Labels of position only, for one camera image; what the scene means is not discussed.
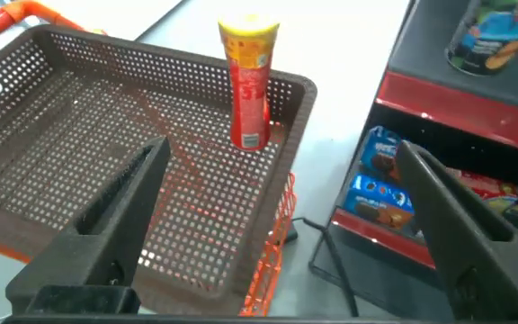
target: shopping cart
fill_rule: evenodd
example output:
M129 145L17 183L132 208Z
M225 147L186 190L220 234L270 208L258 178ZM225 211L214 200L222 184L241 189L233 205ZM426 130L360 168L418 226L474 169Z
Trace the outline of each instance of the shopping cart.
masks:
M0 51L0 253L28 262L134 149L166 135L174 159L134 283L144 305L265 315L315 85L273 71L272 138L243 152L228 139L225 61L86 32L35 1L3 7L0 33L29 15L55 25Z

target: red can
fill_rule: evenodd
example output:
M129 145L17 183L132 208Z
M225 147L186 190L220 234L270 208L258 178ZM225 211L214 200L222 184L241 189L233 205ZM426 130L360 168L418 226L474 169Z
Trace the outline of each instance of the red can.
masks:
M219 22L233 86L230 136L239 149L263 149L271 135L266 89L278 28L257 15Z

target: perforated basket bottom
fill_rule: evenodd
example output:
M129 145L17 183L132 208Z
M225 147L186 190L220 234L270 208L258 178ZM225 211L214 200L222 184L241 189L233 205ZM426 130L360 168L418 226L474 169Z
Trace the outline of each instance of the perforated basket bottom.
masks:
M266 149L240 151L228 107L70 71L56 71L14 109L0 130L13 138L0 140L0 208L61 230L135 149L167 133L174 158L139 263L206 293L226 284L281 125Z

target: red shelf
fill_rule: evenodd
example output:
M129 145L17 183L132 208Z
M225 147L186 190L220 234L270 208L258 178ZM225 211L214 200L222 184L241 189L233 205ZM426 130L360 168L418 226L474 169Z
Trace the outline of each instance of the red shelf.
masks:
M340 208L335 208L331 221L334 225L349 230L373 243L380 244L404 257L415 260L419 264L432 269L435 268L434 261L427 247L414 242L412 239L405 238L389 229L384 229L379 225L363 220Z
M376 102L518 148L518 107L388 71Z

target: cart handle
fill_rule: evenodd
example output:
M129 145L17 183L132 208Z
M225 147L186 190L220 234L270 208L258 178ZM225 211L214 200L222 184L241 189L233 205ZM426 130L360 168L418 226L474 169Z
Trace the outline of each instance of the cart handle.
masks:
M84 30L84 28L78 24L68 20L55 10L40 4L35 0L18 0L1 7L0 33L31 15L37 16L56 25L67 26L79 31Z

